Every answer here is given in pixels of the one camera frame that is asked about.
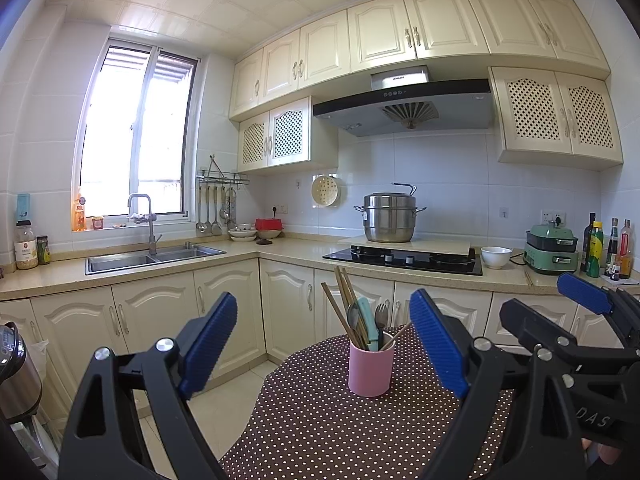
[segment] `pot handle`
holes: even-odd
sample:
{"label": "pot handle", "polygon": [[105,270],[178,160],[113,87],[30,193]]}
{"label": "pot handle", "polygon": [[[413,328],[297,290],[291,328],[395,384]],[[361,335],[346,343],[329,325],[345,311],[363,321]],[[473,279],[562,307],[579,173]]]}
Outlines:
{"label": "pot handle", "polygon": [[391,185],[392,186],[407,186],[407,187],[410,187],[411,188],[411,193],[409,193],[409,196],[413,196],[414,193],[415,193],[415,190],[418,189],[413,184],[402,184],[401,182],[392,182]]}

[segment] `window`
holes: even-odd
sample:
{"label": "window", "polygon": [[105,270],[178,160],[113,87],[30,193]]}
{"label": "window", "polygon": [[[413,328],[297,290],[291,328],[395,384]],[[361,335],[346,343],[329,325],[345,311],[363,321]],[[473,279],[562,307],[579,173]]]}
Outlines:
{"label": "window", "polygon": [[184,213],[185,146],[196,60],[110,40],[86,114],[80,193],[87,216]]}

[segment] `table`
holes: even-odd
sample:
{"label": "table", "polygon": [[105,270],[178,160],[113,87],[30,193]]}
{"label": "table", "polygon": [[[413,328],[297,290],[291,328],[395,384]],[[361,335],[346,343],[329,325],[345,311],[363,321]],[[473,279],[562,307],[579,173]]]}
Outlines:
{"label": "table", "polygon": [[[244,433],[221,460],[229,478],[418,478],[458,400],[440,385],[413,328],[398,339],[384,395],[352,393],[348,361],[349,340],[342,335],[292,354],[269,374]],[[510,401],[510,392],[502,392],[472,478],[493,463]]]}

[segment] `beige countertop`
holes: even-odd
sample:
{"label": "beige countertop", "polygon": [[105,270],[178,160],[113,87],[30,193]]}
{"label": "beige countertop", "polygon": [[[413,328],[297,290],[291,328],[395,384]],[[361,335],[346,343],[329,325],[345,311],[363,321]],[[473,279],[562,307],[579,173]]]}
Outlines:
{"label": "beige countertop", "polygon": [[[183,262],[159,264],[138,269],[118,270],[86,276],[84,258],[52,262],[48,266],[31,270],[17,270],[0,280],[0,301],[44,296],[57,292],[81,290],[115,283],[132,282],[143,278],[164,276],[206,267],[215,267],[252,258],[263,258],[315,269],[333,270],[335,260],[324,260],[324,254],[344,249],[343,244],[327,241],[303,240],[298,238],[278,238],[272,245],[260,246],[255,243],[238,243],[230,240],[204,244],[226,251],[218,256],[194,258]],[[499,270],[483,266],[482,276],[443,274],[424,270],[389,269],[363,264],[340,263],[350,274],[416,285],[443,286],[468,290],[488,290],[513,294],[558,294],[556,276],[543,276],[529,269],[532,285],[529,285],[524,268],[508,263]],[[607,285],[603,279],[590,281],[598,286]],[[628,286],[631,294],[640,294],[640,285]]]}

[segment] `double sink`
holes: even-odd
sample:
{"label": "double sink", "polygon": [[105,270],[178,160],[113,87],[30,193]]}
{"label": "double sink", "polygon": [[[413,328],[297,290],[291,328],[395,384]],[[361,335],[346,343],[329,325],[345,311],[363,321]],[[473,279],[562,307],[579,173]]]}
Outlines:
{"label": "double sink", "polygon": [[203,256],[215,256],[225,254],[225,251],[210,249],[201,245],[193,245],[190,242],[182,246],[164,247],[157,250],[156,254],[149,251],[135,251],[132,253],[108,254],[107,256],[93,256],[86,259],[84,273],[97,274],[112,270],[134,269],[168,262],[181,262]]}

